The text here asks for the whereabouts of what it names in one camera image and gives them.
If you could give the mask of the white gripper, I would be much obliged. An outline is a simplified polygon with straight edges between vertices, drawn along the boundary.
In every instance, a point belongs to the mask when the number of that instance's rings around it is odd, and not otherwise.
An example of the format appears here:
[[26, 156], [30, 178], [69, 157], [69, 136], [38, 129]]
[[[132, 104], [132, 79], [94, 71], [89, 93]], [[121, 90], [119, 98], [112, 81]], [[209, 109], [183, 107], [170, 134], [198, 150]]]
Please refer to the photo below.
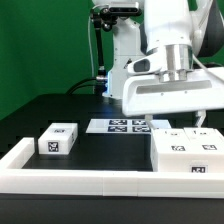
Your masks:
[[151, 130], [157, 114], [193, 112], [200, 128], [205, 110], [224, 108], [224, 68], [196, 69], [186, 81], [161, 83], [156, 75], [134, 76], [124, 85], [122, 111], [126, 116], [145, 115]]

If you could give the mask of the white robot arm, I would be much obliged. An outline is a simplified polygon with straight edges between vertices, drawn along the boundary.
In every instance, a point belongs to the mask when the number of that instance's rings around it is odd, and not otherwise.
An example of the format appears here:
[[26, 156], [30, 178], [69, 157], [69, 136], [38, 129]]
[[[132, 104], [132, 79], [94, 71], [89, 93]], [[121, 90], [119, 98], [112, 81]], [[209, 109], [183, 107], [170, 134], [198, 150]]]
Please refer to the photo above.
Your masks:
[[145, 0], [145, 56], [127, 67], [122, 111], [143, 115], [194, 112], [201, 126], [206, 112], [224, 108], [224, 68], [193, 65], [208, 27], [214, 0], [196, 0], [191, 12], [187, 0]]

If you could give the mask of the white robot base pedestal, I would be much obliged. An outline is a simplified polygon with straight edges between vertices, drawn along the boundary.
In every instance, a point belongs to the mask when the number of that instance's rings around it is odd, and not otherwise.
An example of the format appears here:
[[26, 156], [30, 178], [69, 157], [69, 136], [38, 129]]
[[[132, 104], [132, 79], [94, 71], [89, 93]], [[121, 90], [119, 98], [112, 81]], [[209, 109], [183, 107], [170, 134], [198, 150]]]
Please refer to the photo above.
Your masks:
[[[138, 2], [140, 9], [144, 10], [144, 0], [92, 0], [96, 3], [109, 2]], [[113, 26], [113, 65], [106, 70], [107, 81], [102, 82], [98, 88], [101, 95], [106, 98], [121, 100], [124, 84], [128, 78], [127, 66], [142, 55], [142, 42], [144, 35], [141, 31], [142, 25], [133, 20], [133, 17], [119, 17]]]

